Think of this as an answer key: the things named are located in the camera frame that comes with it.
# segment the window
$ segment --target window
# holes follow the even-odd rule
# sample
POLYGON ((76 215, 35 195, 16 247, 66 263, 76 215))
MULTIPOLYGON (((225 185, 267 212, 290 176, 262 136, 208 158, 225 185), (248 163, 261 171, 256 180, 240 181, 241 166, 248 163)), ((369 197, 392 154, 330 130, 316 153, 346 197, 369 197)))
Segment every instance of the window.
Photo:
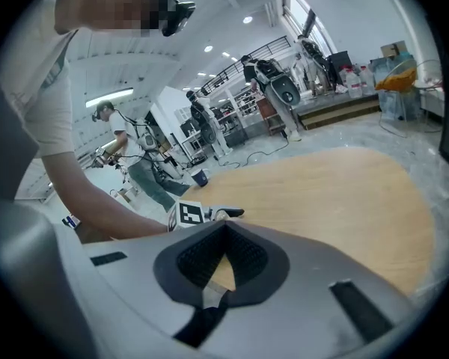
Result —
MULTIPOLYGON (((285 2, 284 18, 291 25, 297 36, 302 33, 311 8, 305 0, 285 0, 285 2)), ((332 53, 330 42, 327 40, 327 32, 317 17, 314 20, 309 38, 318 45, 325 57, 332 53)))

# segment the metal railing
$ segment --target metal railing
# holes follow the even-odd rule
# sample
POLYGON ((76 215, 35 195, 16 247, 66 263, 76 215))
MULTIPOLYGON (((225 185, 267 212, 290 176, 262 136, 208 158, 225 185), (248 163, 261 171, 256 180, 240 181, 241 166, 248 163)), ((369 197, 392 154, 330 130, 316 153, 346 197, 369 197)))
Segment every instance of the metal railing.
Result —
MULTIPOLYGON (((287 40, 287 37, 283 36, 278 38, 277 40, 272 41, 271 43, 267 43, 266 45, 261 46, 261 48, 256 49, 249 55, 252 58, 263 60, 290 47, 291 45, 287 40)), ((209 80, 205 85, 203 85, 203 87, 201 88, 201 93, 207 96, 215 89, 218 89, 220 86, 232 79, 234 76, 241 74, 242 70, 243 67, 241 61, 237 61, 236 63, 232 64, 230 67, 226 68, 218 75, 216 75, 215 78, 209 80)))

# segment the fluorescent light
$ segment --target fluorescent light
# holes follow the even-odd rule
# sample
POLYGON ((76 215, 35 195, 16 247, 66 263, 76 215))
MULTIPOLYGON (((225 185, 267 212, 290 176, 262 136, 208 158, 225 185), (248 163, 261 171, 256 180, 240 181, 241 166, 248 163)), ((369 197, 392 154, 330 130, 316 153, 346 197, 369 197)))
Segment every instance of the fluorescent light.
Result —
POLYGON ((133 88, 119 90, 118 92, 106 94, 105 96, 98 97, 97 99, 92 99, 86 102, 86 107, 90 108, 93 105, 97 105, 105 99, 117 99, 118 97, 129 96, 133 94, 133 88))

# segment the ceiling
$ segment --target ceiling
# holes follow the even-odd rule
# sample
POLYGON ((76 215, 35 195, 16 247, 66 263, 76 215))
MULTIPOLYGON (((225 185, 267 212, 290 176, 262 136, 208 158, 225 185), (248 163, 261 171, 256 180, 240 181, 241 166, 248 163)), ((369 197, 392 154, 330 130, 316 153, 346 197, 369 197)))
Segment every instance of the ceiling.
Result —
MULTIPOLYGON (((173 37, 156 34, 146 38, 125 38, 81 29, 70 42, 67 60, 70 63, 73 140, 77 157, 95 151, 113 138, 106 123, 91 122, 94 109, 86 108, 85 101, 133 88, 133 95, 117 104, 129 116, 145 115, 166 85, 181 89, 190 83, 199 83, 195 81, 198 72, 219 73, 232 63, 223 60, 219 50, 242 44, 240 37, 230 37, 230 34, 237 31, 238 25, 244 25, 245 16, 266 15, 263 6, 274 0, 181 1, 194 1, 197 9, 185 30, 173 37), (216 48, 211 55, 205 54, 204 47, 211 42, 216 48)), ((16 197, 46 198, 52 190, 48 184, 43 164, 34 161, 16 197)))

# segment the white t-shirt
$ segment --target white t-shirt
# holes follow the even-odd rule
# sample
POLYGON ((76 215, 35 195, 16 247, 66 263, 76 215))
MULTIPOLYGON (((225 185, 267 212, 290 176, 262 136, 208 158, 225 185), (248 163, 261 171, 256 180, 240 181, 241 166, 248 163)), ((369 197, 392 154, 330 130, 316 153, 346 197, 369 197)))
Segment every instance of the white t-shirt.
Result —
POLYGON ((124 147, 120 149, 120 154, 122 156, 129 156, 128 158, 122 158, 124 164, 129 168, 135 163, 140 162, 143 159, 142 156, 144 156, 145 151, 136 142, 138 138, 136 136, 135 128, 133 127, 133 125, 125 121, 117 111, 112 113, 109 122, 114 134, 116 132, 126 132, 126 136, 128 137, 128 142, 124 147))
POLYGON ((55 31, 56 0, 36 0, 0 54, 0 88, 37 141, 39 156, 73 152, 65 52, 74 33, 55 31))

